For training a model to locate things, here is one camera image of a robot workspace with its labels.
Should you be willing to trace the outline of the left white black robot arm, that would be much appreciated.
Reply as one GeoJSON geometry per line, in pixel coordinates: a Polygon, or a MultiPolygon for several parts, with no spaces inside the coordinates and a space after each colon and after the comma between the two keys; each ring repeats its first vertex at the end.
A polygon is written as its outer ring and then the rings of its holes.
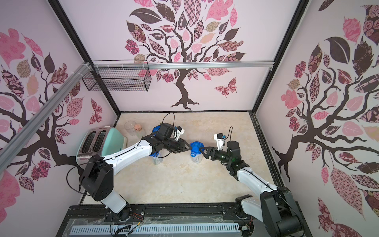
{"type": "Polygon", "coordinates": [[[141,158],[161,150],[176,154],[191,150],[191,146],[182,138],[147,135],[138,143],[120,152],[104,157],[92,156],[80,176],[80,184],[95,201],[105,205],[117,220],[126,221],[131,216],[131,206],[114,189],[114,176],[141,158]]]}

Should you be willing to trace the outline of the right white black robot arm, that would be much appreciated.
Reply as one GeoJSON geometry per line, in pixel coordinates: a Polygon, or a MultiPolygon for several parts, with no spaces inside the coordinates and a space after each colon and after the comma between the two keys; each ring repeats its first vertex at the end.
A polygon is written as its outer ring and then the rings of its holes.
{"type": "Polygon", "coordinates": [[[273,185],[257,175],[242,159],[237,141],[227,142],[225,151],[218,147],[201,147],[198,151],[206,159],[225,165],[232,177],[257,196],[243,196],[237,205],[244,214],[261,221],[271,237],[306,233],[304,220],[290,190],[273,185]]]}

